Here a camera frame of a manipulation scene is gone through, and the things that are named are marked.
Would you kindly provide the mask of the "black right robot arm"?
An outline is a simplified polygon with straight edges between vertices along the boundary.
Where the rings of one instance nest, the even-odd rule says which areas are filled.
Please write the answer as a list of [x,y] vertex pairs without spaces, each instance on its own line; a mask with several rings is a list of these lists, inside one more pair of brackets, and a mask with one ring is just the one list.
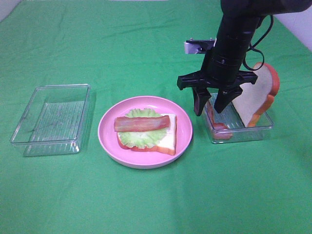
[[245,65],[246,53],[254,50],[251,43],[256,29],[266,16],[302,12],[308,9],[310,0],[222,0],[223,17],[215,39],[188,40],[186,53],[204,54],[199,71],[179,76],[180,90],[191,87],[194,97],[194,112],[202,114],[211,97],[208,88],[218,89],[214,108],[221,113],[236,97],[242,94],[240,85],[255,84],[257,75],[252,68],[240,71]]

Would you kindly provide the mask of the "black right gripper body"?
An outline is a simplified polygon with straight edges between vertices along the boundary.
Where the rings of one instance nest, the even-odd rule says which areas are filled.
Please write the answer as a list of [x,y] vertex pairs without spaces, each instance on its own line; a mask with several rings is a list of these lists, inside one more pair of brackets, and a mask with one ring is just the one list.
[[243,83],[255,84],[257,75],[252,71],[241,71],[243,58],[222,56],[213,47],[205,54],[199,71],[177,78],[180,90],[188,87],[232,89]]

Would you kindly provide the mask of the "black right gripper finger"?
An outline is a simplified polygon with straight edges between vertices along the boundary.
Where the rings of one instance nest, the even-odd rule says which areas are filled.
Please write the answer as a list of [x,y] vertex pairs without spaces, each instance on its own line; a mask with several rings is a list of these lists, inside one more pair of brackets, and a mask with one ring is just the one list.
[[211,94],[207,88],[193,87],[192,91],[194,98],[194,113],[196,116],[200,116],[207,101],[211,98]]
[[219,89],[214,103],[214,109],[217,113],[221,113],[228,104],[230,104],[236,97],[242,94],[243,90],[237,86],[232,89]]

